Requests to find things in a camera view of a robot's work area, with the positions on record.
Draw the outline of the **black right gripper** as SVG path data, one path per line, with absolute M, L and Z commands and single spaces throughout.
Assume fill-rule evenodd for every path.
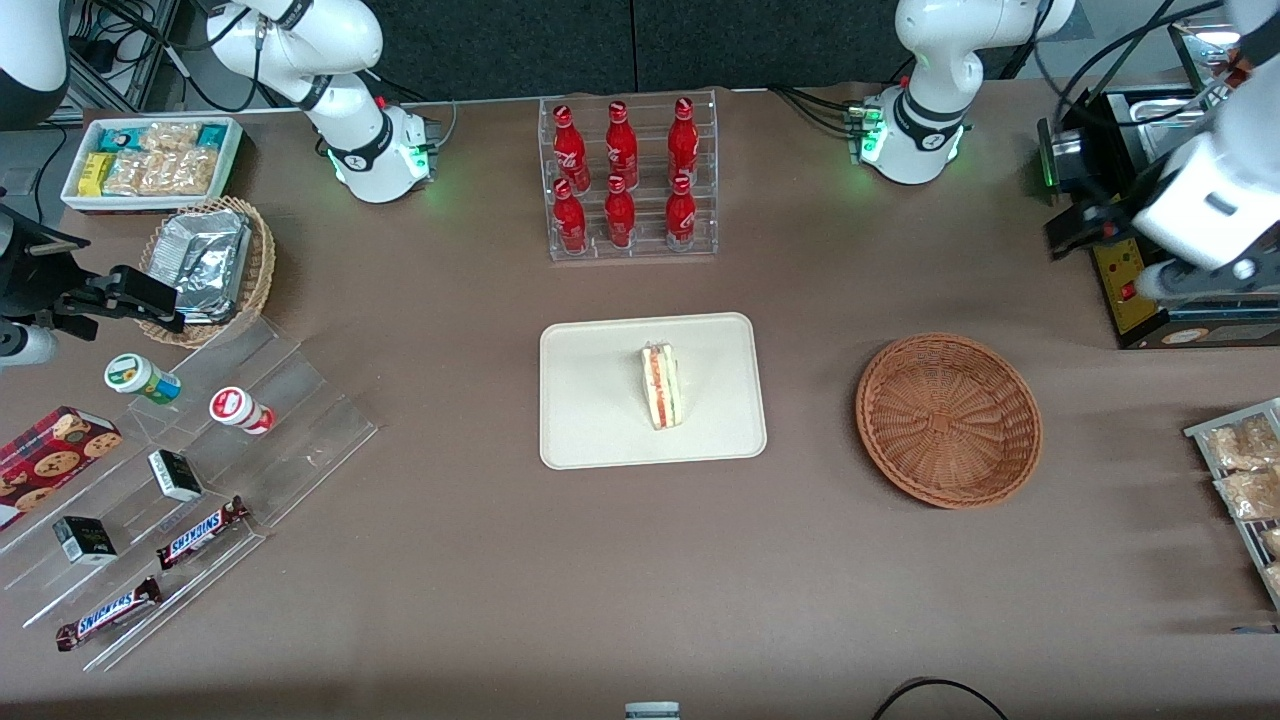
M 93 340 L 97 322 L 74 320 L 78 311 L 61 307 L 65 296 L 95 278 L 73 256 L 91 242 L 46 227 L 6 205 L 1 211 L 3 320 L 60 331 L 77 340 Z M 106 302 L 99 309 L 99 316 L 132 319 L 173 334 L 186 331 L 186 316 L 174 309 L 177 290 L 137 268 L 113 266 L 99 277 L 99 293 Z

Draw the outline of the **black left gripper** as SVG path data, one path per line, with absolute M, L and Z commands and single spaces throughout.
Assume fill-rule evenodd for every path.
M 1164 191 L 1166 161 L 1152 161 L 1142 170 L 1102 170 L 1102 195 L 1083 193 L 1075 208 L 1068 208 L 1044 223 L 1044 243 L 1051 261 L 1060 261 L 1096 241 L 1115 245 L 1139 234 L 1135 219 Z

